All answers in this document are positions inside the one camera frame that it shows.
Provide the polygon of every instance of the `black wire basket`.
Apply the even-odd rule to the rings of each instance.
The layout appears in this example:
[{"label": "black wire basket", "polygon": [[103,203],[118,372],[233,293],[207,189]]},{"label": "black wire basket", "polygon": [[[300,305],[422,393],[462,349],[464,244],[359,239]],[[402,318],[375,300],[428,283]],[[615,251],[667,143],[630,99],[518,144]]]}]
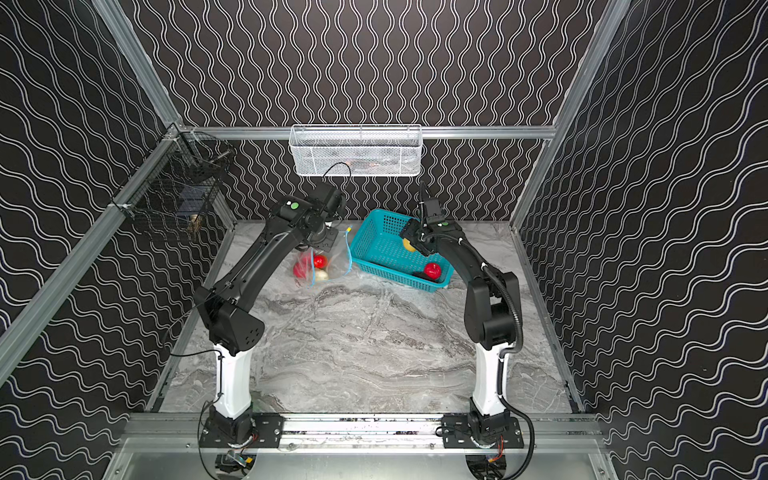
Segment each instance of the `black wire basket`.
[{"label": "black wire basket", "polygon": [[182,133],[158,162],[123,214],[134,231],[162,242],[191,242],[209,221],[221,182],[235,157],[232,144],[208,134]]}]

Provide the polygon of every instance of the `yellow fruit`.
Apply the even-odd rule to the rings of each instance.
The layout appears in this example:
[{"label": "yellow fruit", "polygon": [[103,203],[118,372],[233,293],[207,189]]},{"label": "yellow fruit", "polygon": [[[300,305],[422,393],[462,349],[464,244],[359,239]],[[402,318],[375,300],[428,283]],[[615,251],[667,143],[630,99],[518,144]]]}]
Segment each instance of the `yellow fruit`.
[{"label": "yellow fruit", "polygon": [[408,241],[407,238],[402,239],[402,245],[408,250],[409,252],[415,252],[416,249],[411,246],[411,243]]}]

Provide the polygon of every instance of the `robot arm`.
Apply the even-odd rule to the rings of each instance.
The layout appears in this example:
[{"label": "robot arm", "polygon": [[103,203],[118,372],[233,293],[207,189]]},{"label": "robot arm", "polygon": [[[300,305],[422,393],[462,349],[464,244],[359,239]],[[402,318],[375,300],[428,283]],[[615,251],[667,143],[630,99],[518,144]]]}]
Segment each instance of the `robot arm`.
[{"label": "robot arm", "polygon": [[[510,425],[506,402],[505,357],[523,345],[518,278],[490,265],[467,241],[462,228],[445,218],[437,198],[422,184],[419,219],[410,220],[400,236],[422,255],[439,253],[467,285],[464,326],[475,342],[475,390],[468,422],[473,438],[493,444]],[[491,304],[491,298],[501,299]]]},{"label": "robot arm", "polygon": [[[477,373],[470,400],[469,424],[474,438],[492,444],[509,424],[503,398],[506,353],[519,351],[522,328],[520,293],[513,273],[488,264],[466,240],[462,228],[442,213],[436,198],[422,187],[422,214],[410,220],[401,237],[421,254],[440,253],[467,284],[464,323],[475,342]],[[211,289],[195,292],[200,316],[219,354],[219,396],[210,407],[206,427],[236,446],[251,438],[251,398],[248,389],[253,346],[264,333],[261,320],[249,314],[264,284],[280,262],[302,244],[330,250],[337,231],[330,220],[343,209],[341,192],[321,183],[306,199],[285,197],[271,211],[261,236],[243,258]],[[491,298],[501,299],[491,303]]]},{"label": "robot arm", "polygon": [[320,183],[306,198],[284,197],[271,210],[264,230],[243,258],[213,287],[200,287],[194,302],[218,352],[216,402],[208,429],[231,445],[251,438],[250,358],[264,334],[264,323],[249,314],[264,284],[283,258],[304,244],[330,251],[338,231],[329,228],[344,208],[341,192]]}]

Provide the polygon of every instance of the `teal plastic basket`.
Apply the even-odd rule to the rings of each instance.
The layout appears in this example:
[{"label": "teal plastic basket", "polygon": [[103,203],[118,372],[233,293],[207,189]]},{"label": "teal plastic basket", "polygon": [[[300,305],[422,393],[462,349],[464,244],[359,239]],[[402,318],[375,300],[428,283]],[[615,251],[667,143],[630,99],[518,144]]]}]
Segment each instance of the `teal plastic basket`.
[{"label": "teal plastic basket", "polygon": [[[448,285],[453,266],[439,254],[424,257],[419,252],[409,252],[402,245],[400,231],[411,217],[388,210],[372,211],[352,240],[352,261],[363,272],[383,276],[387,280],[403,283],[426,292],[435,292]],[[413,276],[424,271],[427,263],[437,263],[442,274],[435,282]]]}]

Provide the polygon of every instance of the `white wire basket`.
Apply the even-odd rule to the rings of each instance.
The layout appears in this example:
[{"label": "white wire basket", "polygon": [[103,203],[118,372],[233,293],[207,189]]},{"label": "white wire basket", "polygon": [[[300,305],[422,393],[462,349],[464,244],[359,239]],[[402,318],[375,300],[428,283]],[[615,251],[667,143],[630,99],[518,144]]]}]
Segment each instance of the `white wire basket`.
[{"label": "white wire basket", "polygon": [[[323,175],[335,163],[353,177],[415,177],[422,170],[421,125],[293,125],[288,140],[302,177]],[[347,176],[343,165],[333,176]]]}]

